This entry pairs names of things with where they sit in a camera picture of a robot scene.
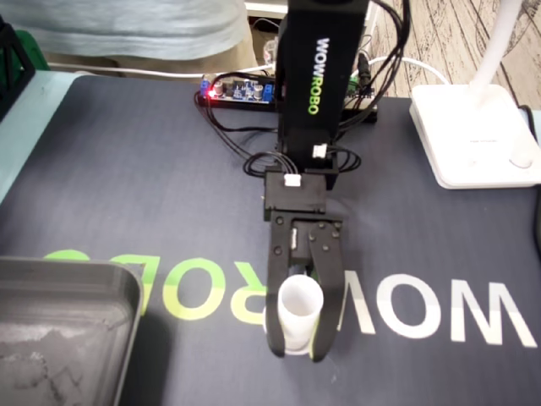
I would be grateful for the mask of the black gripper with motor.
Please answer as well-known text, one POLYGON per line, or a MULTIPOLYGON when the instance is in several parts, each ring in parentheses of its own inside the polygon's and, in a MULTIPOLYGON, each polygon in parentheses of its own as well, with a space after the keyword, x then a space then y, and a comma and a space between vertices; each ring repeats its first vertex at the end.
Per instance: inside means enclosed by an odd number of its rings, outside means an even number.
POLYGON ((270 214, 265 323, 267 343, 277 357, 285 355, 285 338, 278 316, 278 293, 292 266, 314 270, 323 293, 323 305, 311 340, 310 358, 320 362, 332 347, 344 294, 342 224, 340 217, 312 212, 273 211, 270 214))

